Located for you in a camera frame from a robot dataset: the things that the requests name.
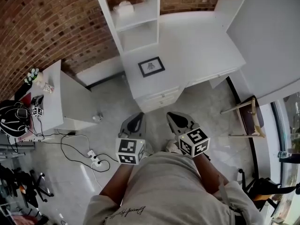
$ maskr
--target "framed picture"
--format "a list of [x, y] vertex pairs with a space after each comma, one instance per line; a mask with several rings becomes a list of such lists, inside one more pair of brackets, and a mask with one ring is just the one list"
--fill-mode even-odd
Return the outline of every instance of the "framed picture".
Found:
[[165, 71], [165, 67], [159, 57], [140, 62], [139, 67], [143, 77], [148, 77], [155, 73]]

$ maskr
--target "backpack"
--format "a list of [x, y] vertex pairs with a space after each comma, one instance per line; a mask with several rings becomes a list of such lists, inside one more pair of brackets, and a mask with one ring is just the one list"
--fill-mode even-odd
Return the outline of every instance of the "backpack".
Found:
[[30, 112], [22, 102], [5, 100], [0, 103], [0, 129], [9, 136], [21, 137], [30, 125]]

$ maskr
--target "white table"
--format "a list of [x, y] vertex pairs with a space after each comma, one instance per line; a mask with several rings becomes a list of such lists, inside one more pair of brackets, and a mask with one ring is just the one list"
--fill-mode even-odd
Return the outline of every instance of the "white table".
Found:
[[[124, 54], [133, 98], [143, 112], [174, 103], [183, 89], [221, 77], [246, 62], [214, 14], [160, 16], [159, 43]], [[143, 77], [139, 62], [160, 57], [165, 71]]]
[[[97, 114], [91, 92], [61, 71], [61, 60], [43, 71], [44, 81], [54, 87], [52, 94], [44, 92], [32, 85], [27, 92], [31, 99], [44, 95], [44, 115], [40, 118], [44, 135], [52, 134], [54, 128], [65, 130], [81, 130], [96, 123], [93, 116]], [[37, 133], [41, 133], [41, 124], [33, 117], [33, 125]], [[42, 137], [29, 132], [18, 141], [41, 141]]]

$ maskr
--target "power strip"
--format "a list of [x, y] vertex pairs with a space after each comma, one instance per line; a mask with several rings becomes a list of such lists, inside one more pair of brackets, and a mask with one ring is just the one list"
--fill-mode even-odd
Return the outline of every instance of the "power strip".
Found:
[[96, 154], [94, 153], [93, 150], [90, 150], [90, 151], [88, 152], [88, 155], [89, 155], [90, 159], [92, 159], [93, 164], [94, 164], [96, 167], [100, 167], [100, 166], [101, 166], [101, 162], [100, 162], [99, 158], [96, 157]]

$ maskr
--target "black cable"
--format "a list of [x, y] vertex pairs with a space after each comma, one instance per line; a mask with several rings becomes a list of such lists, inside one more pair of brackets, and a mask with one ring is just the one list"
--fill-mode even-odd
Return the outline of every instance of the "black cable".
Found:
[[16, 139], [15, 139], [15, 150], [13, 149], [13, 146], [12, 145], [10, 145], [11, 146], [11, 149], [14, 151], [14, 152], [16, 152], [16, 153], [18, 153], [18, 144], [17, 144], [17, 141], [16, 141]]
[[44, 136], [44, 133], [43, 133], [43, 126], [42, 126], [41, 119], [40, 119], [40, 118], [37, 118], [37, 120], [38, 120], [39, 123], [41, 124], [41, 133], [42, 133], [43, 139], [45, 140], [45, 136]]
[[104, 159], [104, 160], [100, 160], [100, 162], [106, 161], [106, 162], [108, 163], [108, 166], [109, 166], [109, 167], [108, 167], [108, 169], [106, 169], [106, 170], [104, 170], [104, 171], [98, 171], [98, 170], [96, 170], [96, 169], [94, 169], [94, 168], [92, 168], [92, 167], [86, 165], [85, 163], [83, 163], [83, 162], [81, 162], [81, 161], [69, 159], [69, 158], [66, 156], [64, 150], [62, 149], [62, 140], [63, 140], [66, 136], [67, 136], [67, 135], [64, 135], [64, 136], [61, 138], [61, 140], [60, 140], [60, 149], [61, 149], [62, 153], [65, 155], [66, 159], [68, 159], [68, 160], [71, 161], [71, 162], [78, 162], [78, 163], [81, 163], [81, 164], [83, 164], [83, 165], [89, 167], [90, 169], [92, 169], [92, 170], [98, 172], [98, 173], [104, 173], [104, 172], [108, 171], [108, 170], [111, 168], [111, 165], [110, 165], [109, 161], [107, 161], [107, 160], [105, 160], [105, 159]]
[[29, 211], [29, 213], [27, 213], [27, 216], [29, 216], [29, 214], [31, 213], [31, 211], [32, 211], [32, 208], [30, 208], [30, 211]]
[[35, 134], [38, 134], [37, 131], [36, 131], [36, 128], [34, 127], [33, 118], [32, 118], [32, 116], [30, 116], [30, 117], [31, 117], [31, 122], [32, 122], [33, 131], [35, 132]]
[[109, 156], [109, 155], [107, 155], [107, 154], [105, 154], [105, 153], [100, 153], [100, 154], [96, 155], [96, 157], [98, 157], [98, 156], [100, 156], [100, 155], [106, 155], [106, 156], [108, 156], [111, 160], [113, 160], [113, 161], [115, 161], [115, 162], [119, 162], [119, 161], [113, 159], [111, 156]]
[[36, 218], [38, 216], [38, 214], [39, 214], [39, 210], [37, 211], [37, 214], [34, 217]]
[[12, 149], [14, 152], [18, 153], [18, 144], [17, 144], [16, 140], [15, 140], [15, 148], [16, 148], [16, 150], [14, 150], [13, 145], [10, 143], [9, 135], [7, 135], [6, 137], [7, 137], [7, 140], [8, 140], [8, 143], [9, 143], [9, 144], [0, 144], [0, 145], [7, 146], [7, 149], [8, 149], [8, 145], [10, 145], [11, 149]]
[[[60, 142], [44, 142], [44, 143], [47, 143], [47, 144], [60, 144]], [[90, 158], [90, 157], [85, 156], [85, 155], [84, 155], [83, 153], [81, 153], [77, 148], [75, 148], [75, 147], [73, 147], [73, 146], [71, 146], [71, 145], [69, 145], [69, 144], [66, 144], [66, 143], [61, 143], [61, 144], [66, 145], [66, 146], [69, 146], [69, 147], [75, 149], [77, 152], [79, 152], [79, 153], [80, 153], [82, 156], [84, 156], [85, 158]]]
[[[90, 158], [90, 157], [87, 157], [87, 156], [85, 156], [84, 154], [82, 154], [77, 148], [75, 148], [75, 147], [73, 147], [73, 146], [71, 146], [71, 145], [69, 145], [69, 144], [66, 144], [66, 143], [63, 143], [63, 142], [62, 142], [62, 140], [63, 140], [66, 136], [72, 137], [72, 135], [69, 135], [69, 134], [63, 134], [63, 133], [58, 132], [58, 134], [53, 133], [53, 134], [50, 134], [50, 135], [43, 135], [43, 137], [44, 137], [44, 139], [45, 139], [45, 136], [52, 136], [52, 135], [63, 135], [63, 137], [62, 137], [61, 140], [60, 140], [60, 143], [58, 143], [58, 142], [44, 142], [44, 143], [47, 143], [47, 144], [60, 144], [60, 149], [61, 149], [62, 153], [64, 154], [64, 156], [66, 157], [66, 159], [68, 159], [69, 161], [81, 163], [81, 164], [83, 164], [83, 165], [89, 167], [90, 169], [92, 169], [92, 170], [98, 172], [98, 173], [106, 172], [106, 171], [108, 171], [108, 170], [111, 168], [111, 165], [110, 165], [109, 161], [106, 160], [106, 159], [100, 160], [100, 162], [106, 161], [106, 162], [108, 163], [108, 169], [106, 169], [106, 170], [104, 170], [104, 171], [98, 171], [98, 170], [92, 168], [91, 166], [86, 165], [85, 163], [83, 163], [83, 162], [81, 162], [81, 161], [69, 159], [69, 158], [66, 156], [64, 150], [62, 149], [62, 145], [66, 145], [66, 146], [69, 146], [69, 147], [73, 148], [74, 150], [76, 150], [80, 155], [82, 155], [82, 156], [85, 157], [85, 158]], [[100, 153], [100, 154], [96, 155], [96, 157], [98, 157], [98, 156], [100, 156], [100, 155], [106, 155], [106, 156], [108, 156], [110, 159], [112, 159], [113, 161], [119, 162], [119, 161], [113, 159], [111, 156], [109, 156], [109, 155], [107, 155], [107, 154], [105, 154], [105, 153]]]

